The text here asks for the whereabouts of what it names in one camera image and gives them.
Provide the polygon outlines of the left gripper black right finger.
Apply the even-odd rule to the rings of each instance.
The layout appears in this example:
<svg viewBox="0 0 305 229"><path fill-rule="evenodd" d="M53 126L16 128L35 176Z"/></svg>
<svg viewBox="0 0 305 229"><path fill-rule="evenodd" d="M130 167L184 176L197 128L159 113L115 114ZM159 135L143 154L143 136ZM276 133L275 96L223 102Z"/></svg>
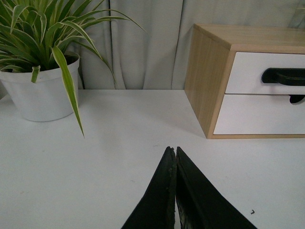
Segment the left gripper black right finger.
<svg viewBox="0 0 305 229"><path fill-rule="evenodd" d="M182 229L254 229L180 148L176 151L176 201Z"/></svg>

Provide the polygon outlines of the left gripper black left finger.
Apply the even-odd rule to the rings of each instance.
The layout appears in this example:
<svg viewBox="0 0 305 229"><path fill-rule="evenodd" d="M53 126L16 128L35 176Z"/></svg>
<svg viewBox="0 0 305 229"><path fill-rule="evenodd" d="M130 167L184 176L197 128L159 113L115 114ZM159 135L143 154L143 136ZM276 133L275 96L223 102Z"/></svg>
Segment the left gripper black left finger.
<svg viewBox="0 0 305 229"><path fill-rule="evenodd" d="M177 163L174 149L167 147L154 175L123 229L173 229Z"/></svg>

